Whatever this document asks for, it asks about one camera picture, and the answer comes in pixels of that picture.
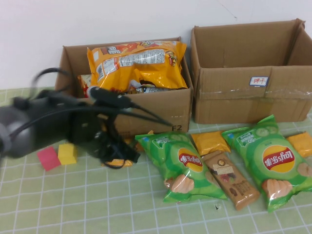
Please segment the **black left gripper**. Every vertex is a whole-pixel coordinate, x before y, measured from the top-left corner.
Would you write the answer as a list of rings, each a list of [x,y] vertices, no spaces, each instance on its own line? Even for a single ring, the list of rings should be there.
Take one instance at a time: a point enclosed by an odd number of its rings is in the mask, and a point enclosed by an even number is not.
[[[140,153],[125,142],[103,146],[102,122],[99,112],[90,109],[74,109],[70,114],[70,143],[88,153],[98,153],[101,163],[111,169],[121,169],[122,164],[112,165],[114,159],[123,164],[127,161],[137,163]]]

